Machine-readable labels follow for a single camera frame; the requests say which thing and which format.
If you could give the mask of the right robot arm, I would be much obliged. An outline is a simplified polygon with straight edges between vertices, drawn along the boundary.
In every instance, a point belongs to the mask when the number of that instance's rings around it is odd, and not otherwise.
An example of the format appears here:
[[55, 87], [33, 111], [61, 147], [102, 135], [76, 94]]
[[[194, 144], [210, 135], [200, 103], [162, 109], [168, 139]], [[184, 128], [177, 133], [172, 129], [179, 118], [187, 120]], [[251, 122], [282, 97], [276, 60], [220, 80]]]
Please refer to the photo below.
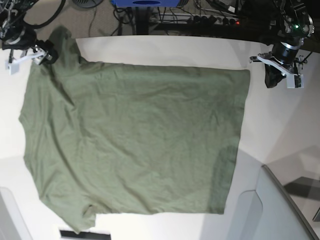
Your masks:
[[65, 1], [62, 0], [55, 13], [44, 23], [29, 24], [24, 18], [36, 0], [2, 0], [0, 2], [0, 42], [3, 50], [10, 50], [6, 67], [12, 68], [21, 62], [31, 59], [37, 65], [54, 64], [58, 53], [54, 44], [39, 40], [36, 30], [49, 25], [61, 13]]

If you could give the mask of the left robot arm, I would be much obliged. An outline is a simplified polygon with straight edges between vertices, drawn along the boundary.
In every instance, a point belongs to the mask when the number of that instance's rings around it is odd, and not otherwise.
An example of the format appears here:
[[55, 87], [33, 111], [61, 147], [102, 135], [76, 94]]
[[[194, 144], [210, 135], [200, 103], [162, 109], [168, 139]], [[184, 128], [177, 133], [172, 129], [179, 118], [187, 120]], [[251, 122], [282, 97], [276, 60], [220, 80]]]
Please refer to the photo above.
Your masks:
[[278, 12], [279, 30], [274, 37], [271, 51], [260, 53], [256, 60], [264, 63], [265, 85], [274, 88], [286, 80], [289, 89], [304, 87], [303, 66], [309, 56], [298, 56], [304, 40], [315, 32], [312, 17], [302, 0], [274, 0]]

